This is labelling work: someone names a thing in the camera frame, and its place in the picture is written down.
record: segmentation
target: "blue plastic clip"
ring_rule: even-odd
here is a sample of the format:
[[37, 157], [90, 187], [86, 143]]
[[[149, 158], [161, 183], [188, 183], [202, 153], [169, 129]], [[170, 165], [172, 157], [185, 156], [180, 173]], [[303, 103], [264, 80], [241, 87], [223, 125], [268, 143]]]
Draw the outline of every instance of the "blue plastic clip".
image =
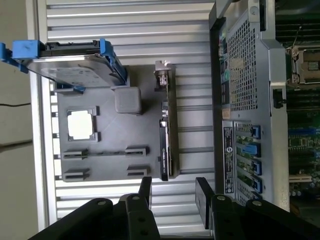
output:
[[104, 38], [100, 39], [100, 54], [107, 57], [111, 67], [119, 74], [119, 76], [127, 83], [127, 71], [120, 63], [111, 42], [106, 41]]
[[38, 59], [40, 48], [44, 44], [39, 40], [16, 40], [12, 42], [12, 58], [15, 60]]
[[61, 84], [61, 83], [56, 83], [56, 88], [57, 89], [74, 89], [80, 93], [83, 93], [86, 88], [84, 86], [72, 86], [72, 85], [68, 85], [68, 84]]
[[249, 143], [242, 149], [242, 152], [259, 158], [261, 157], [261, 145], [258, 142]]
[[6, 48], [3, 42], [0, 42], [0, 61], [19, 68], [25, 74], [29, 73], [28, 68], [12, 58], [12, 51]]

